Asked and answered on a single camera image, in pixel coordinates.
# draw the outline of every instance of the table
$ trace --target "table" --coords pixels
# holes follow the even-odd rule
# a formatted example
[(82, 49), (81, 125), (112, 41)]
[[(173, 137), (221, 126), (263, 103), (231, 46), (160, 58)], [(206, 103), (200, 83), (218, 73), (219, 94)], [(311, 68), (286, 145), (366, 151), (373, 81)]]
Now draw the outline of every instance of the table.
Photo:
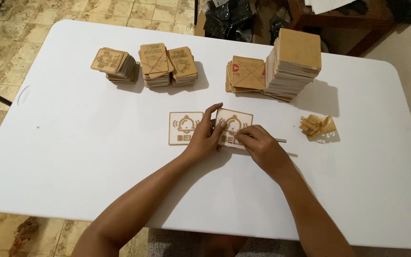
[(367, 13), (361, 15), (351, 12), (350, 15), (344, 15), (338, 10), (315, 14), (310, 7), (305, 6), (305, 0), (288, 0), (293, 16), (289, 28), (301, 30), (303, 27), (313, 26), (369, 30), (369, 33), (347, 53), (350, 56), (360, 56), (396, 24), (387, 0), (365, 2), (368, 7)]
[[(101, 47), (139, 60), (141, 44), (189, 46), (194, 87), (114, 85), (90, 69)], [(185, 146), (168, 145), (169, 112), (213, 103), (254, 115), (353, 245), (411, 248), (411, 116), (389, 63), (323, 54), (323, 70), (291, 104), (225, 92), (233, 55), (270, 46), (74, 20), (56, 23), (0, 128), (0, 211), (93, 220)], [(338, 133), (308, 141), (300, 116), (332, 115)], [(149, 227), (297, 240), (278, 185), (238, 149), (189, 172)]]

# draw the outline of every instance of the person's right hand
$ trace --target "person's right hand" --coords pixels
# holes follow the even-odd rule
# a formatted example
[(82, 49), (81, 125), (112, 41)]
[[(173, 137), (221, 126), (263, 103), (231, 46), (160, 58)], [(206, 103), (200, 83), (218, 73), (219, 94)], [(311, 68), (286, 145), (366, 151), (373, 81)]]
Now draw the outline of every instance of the person's right hand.
[(243, 128), (234, 136), (243, 143), (253, 161), (272, 178), (277, 178), (282, 168), (293, 166), (277, 140), (260, 125)]

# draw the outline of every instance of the person's left hand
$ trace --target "person's left hand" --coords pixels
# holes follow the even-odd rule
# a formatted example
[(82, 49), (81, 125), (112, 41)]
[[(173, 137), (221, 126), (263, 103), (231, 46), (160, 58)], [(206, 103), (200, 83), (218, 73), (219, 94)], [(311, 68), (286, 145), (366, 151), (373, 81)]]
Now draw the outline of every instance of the person's left hand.
[(201, 122), (196, 126), (188, 147), (182, 153), (183, 156), (191, 158), (192, 161), (202, 161), (214, 152), (220, 151), (221, 145), (218, 145), (218, 140), (226, 128), (226, 121), (214, 128), (215, 119), (211, 120), (211, 117), (212, 113), (222, 106), (223, 103), (217, 103), (205, 111)]

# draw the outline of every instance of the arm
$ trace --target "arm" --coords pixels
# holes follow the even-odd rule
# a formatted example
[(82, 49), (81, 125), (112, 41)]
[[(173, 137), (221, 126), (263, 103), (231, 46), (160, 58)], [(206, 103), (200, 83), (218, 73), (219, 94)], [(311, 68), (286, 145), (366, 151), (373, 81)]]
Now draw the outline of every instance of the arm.
[(307, 256), (353, 257), (345, 237), (310, 192), (279, 143), (259, 125), (240, 130), (236, 138), (244, 143), (256, 164), (282, 188)]
[(179, 179), (195, 164), (213, 154), (222, 126), (212, 127), (211, 114), (222, 103), (208, 108), (186, 150), (107, 207), (79, 238), (72, 257), (118, 256), (120, 248), (148, 222)]

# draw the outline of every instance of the wooden furniture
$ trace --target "wooden furniture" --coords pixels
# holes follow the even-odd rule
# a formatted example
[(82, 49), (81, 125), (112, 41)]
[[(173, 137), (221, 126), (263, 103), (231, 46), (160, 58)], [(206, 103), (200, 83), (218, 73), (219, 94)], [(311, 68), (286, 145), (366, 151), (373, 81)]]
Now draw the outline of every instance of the wooden furniture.
[(344, 15), (338, 10), (315, 14), (311, 7), (305, 6), (304, 0), (288, 0), (288, 3), (292, 15), (290, 29), (300, 30), (312, 26), (369, 30), (369, 33), (347, 53), (349, 56), (360, 56), (395, 25), (386, 0), (366, 1), (368, 10), (363, 15), (354, 11), (351, 11), (350, 15)]
[[(90, 69), (98, 49), (188, 46), (191, 87), (112, 84)], [(94, 220), (185, 150), (168, 145), (169, 112), (213, 103), (254, 115), (289, 153), (350, 244), (411, 248), (411, 116), (387, 62), (322, 54), (322, 71), (291, 103), (225, 92), (232, 56), (273, 47), (62, 20), (52, 26), (0, 127), (0, 212)], [(336, 133), (309, 141), (300, 117), (332, 115)], [(242, 149), (191, 169), (148, 227), (298, 240), (278, 186)]]

